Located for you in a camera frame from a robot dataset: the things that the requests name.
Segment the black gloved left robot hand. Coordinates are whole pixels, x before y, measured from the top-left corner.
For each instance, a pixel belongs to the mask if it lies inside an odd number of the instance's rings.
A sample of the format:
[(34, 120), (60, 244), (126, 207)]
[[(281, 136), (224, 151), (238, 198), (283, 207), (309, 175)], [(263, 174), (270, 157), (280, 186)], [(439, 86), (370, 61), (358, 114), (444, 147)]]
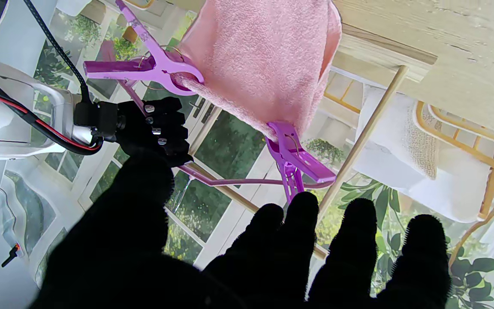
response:
[(371, 297), (378, 221), (373, 202), (348, 206), (325, 264), (307, 292), (317, 197), (297, 194), (287, 212), (262, 206), (230, 248), (203, 270), (163, 252), (174, 186), (187, 154), (131, 156), (113, 184), (48, 258), (33, 309), (444, 309), (451, 290), (443, 226), (408, 223), (392, 277)]

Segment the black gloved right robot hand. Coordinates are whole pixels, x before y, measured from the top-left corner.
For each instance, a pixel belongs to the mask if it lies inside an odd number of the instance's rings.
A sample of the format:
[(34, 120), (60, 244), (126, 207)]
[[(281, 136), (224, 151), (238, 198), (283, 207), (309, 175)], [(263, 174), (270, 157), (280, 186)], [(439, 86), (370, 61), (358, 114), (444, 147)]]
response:
[(125, 118), (125, 126), (116, 131), (116, 142), (122, 151), (129, 156), (142, 152), (157, 154), (170, 167), (193, 161), (180, 99), (147, 100), (144, 106), (154, 110), (144, 114), (133, 100), (118, 104), (117, 114)]

